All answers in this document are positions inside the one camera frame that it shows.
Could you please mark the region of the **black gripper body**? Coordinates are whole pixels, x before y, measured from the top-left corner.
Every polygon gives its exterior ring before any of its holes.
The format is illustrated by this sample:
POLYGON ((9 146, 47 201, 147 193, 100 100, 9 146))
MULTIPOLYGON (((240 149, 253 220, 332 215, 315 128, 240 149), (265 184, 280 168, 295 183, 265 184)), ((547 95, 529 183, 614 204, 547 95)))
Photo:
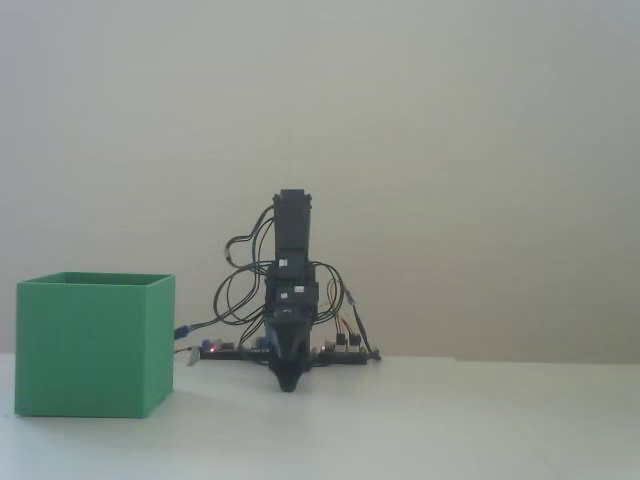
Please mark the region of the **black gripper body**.
POLYGON ((319 284, 306 285, 275 282, 266 285, 265 316, 276 318, 285 314, 298 315, 310 324, 318 320, 319 284))

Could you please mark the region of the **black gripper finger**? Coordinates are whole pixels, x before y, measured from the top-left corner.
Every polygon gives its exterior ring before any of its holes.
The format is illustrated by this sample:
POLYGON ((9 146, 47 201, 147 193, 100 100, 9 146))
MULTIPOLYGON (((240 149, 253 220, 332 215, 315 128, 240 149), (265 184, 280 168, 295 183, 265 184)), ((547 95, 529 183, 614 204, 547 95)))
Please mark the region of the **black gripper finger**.
POLYGON ((299 323, 295 325, 292 330, 290 347, 290 392, 296 389, 300 378, 309 368, 311 331, 312 323, 310 321, 299 323))
POLYGON ((267 325, 267 336, 271 345, 269 368, 276 376, 280 389, 284 392, 289 393, 291 391, 289 357, 291 346, 291 331, 287 326, 269 323, 267 325))

